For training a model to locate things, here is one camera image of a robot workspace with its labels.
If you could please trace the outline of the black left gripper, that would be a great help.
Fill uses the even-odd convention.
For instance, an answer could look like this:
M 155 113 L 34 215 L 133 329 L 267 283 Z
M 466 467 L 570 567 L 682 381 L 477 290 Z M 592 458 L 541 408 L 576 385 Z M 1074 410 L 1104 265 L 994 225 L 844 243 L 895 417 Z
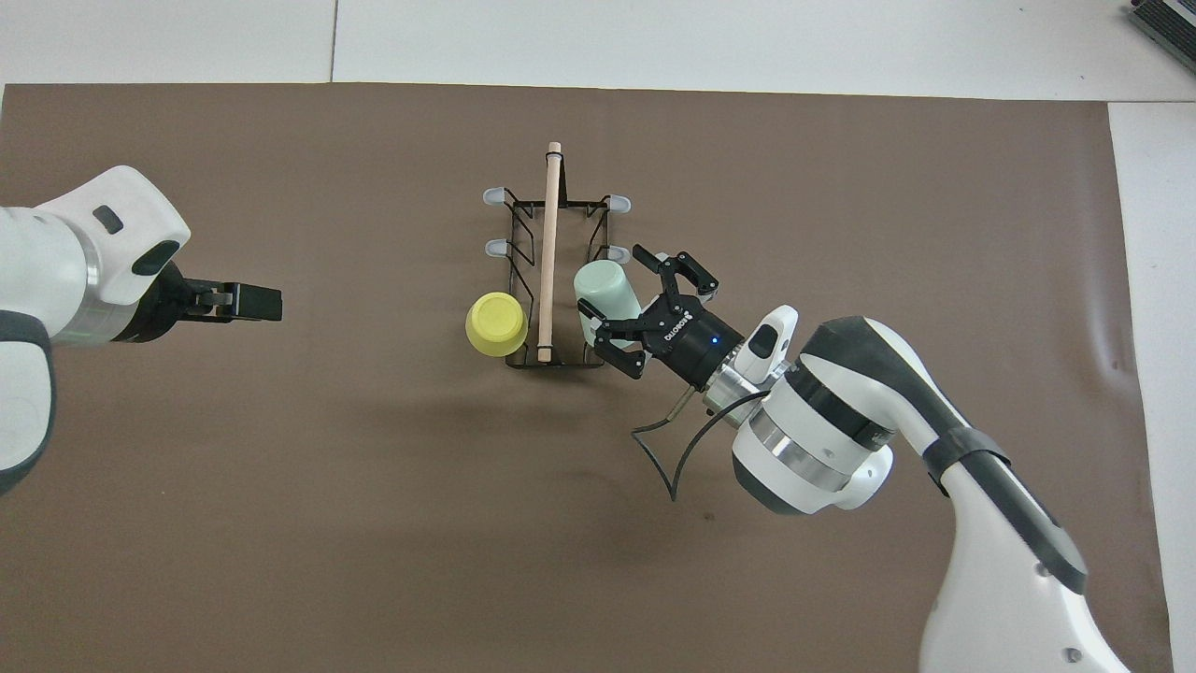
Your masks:
M 234 320 L 281 322 L 282 292 L 257 285 L 231 281 L 185 279 L 175 263 L 167 263 L 136 304 L 132 320 L 121 332 L 122 342 L 150 342 L 167 334 L 177 322 L 231 322 L 215 312 L 222 304 L 202 302 L 207 294 L 234 290 Z

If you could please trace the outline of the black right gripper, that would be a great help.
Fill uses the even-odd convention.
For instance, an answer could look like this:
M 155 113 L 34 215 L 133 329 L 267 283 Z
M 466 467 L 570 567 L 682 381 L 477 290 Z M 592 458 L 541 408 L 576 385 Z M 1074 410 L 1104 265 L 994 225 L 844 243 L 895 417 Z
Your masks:
M 658 295 L 636 319 L 610 319 L 593 302 L 579 299 L 576 308 L 592 328 L 592 349 L 628 378 L 640 379 L 648 353 L 642 349 L 627 351 L 626 345 L 615 342 L 643 342 L 653 357 L 692 388 L 708 387 L 715 372 L 745 339 L 743 334 L 702 306 L 716 294 L 720 282 L 687 251 L 672 256 L 652 253 L 635 244 L 631 256 L 661 279 L 664 294 L 681 295 L 676 288 L 676 277 L 681 276 L 692 286 L 696 296 L 681 295 L 669 301 L 665 295 Z

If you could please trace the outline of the pale green plastic cup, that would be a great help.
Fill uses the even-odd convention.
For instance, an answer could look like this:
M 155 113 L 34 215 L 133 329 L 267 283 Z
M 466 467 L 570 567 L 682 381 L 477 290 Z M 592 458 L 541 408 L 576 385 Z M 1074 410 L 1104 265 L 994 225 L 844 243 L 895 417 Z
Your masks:
M 642 312 L 623 265 L 615 261 L 593 261 L 582 265 L 574 277 L 576 299 L 585 299 L 612 320 L 637 319 Z

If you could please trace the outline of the yellow plastic cup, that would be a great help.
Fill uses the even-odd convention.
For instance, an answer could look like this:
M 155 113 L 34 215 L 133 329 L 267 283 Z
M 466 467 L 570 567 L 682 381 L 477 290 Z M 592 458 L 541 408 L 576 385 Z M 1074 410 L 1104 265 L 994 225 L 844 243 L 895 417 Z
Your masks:
M 527 337 L 527 316 L 508 293 L 487 293 L 466 310 L 466 341 L 484 356 L 506 357 Z

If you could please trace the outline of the brown table mat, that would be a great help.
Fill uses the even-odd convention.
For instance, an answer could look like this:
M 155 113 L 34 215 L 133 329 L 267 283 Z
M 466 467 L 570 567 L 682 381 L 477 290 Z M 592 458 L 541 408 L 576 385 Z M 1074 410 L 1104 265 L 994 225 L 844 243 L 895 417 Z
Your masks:
M 283 322 L 56 353 L 43 459 L 0 497 L 0 673 L 911 673 L 951 552 L 907 443 L 856 510 L 780 516 L 733 432 L 669 501 L 634 426 L 684 388 L 513 371 L 490 186 L 633 200 L 739 331 L 864 314 L 1058 516 L 1136 673 L 1172 651 L 1107 109 L 856 94 L 384 85 L 8 86 L 0 204 L 132 165 L 185 276 Z

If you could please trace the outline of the grey black electronic device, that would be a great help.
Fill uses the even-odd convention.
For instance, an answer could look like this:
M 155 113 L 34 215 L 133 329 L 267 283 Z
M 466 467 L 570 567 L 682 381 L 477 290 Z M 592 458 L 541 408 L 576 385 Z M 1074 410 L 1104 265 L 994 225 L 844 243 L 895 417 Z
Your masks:
M 1196 74 L 1196 0 L 1131 0 L 1129 19 Z

